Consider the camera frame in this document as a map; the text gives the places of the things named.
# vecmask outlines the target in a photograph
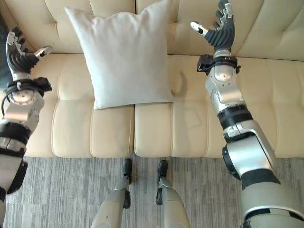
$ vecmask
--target sofa backrest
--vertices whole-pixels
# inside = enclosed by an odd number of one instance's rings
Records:
[[[82,53],[76,33],[63,9],[73,6],[107,17],[127,11],[140,14],[158,0],[1,0],[8,27],[16,23],[30,49],[52,45],[55,53]],[[191,30],[192,20],[212,27],[217,0],[168,0],[168,54],[213,53],[212,47]],[[232,52],[240,57],[304,61],[303,0],[231,0],[236,38]]]

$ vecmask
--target black cable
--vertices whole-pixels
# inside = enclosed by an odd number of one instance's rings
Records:
[[[1,103],[1,111],[2,111],[3,118],[4,118],[4,115],[5,115],[5,113],[4,113],[4,102],[5,102],[5,100],[9,97],[9,95],[10,95],[11,93],[5,94],[5,96],[4,96],[3,100],[2,100],[2,103]]]

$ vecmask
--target cream leather sofa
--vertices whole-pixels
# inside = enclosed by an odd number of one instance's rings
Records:
[[[171,0],[168,59],[175,101],[93,110],[93,87],[65,4],[94,15],[139,14],[156,0],[1,0],[9,28],[18,24],[29,48],[52,45],[33,76],[47,77],[40,123],[26,155],[36,157],[221,157],[219,121],[196,72],[212,47],[189,22],[211,27],[216,0]],[[237,76],[249,110],[277,157],[304,157],[304,1],[232,0],[242,68]]]

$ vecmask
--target white pillow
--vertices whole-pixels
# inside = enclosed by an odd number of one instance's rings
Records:
[[[107,18],[65,7],[91,74],[95,109],[171,102],[167,0]]]

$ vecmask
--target gray carpet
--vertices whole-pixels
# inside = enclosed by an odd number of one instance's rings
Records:
[[[22,188],[7,198],[5,228],[87,228],[122,173],[122,159],[27,158]],[[131,208],[123,228],[159,228],[155,204],[160,159],[132,157]],[[168,179],[180,194],[192,228],[241,224],[240,183],[222,159],[168,158]],[[277,175],[304,202],[304,159],[279,159]]]

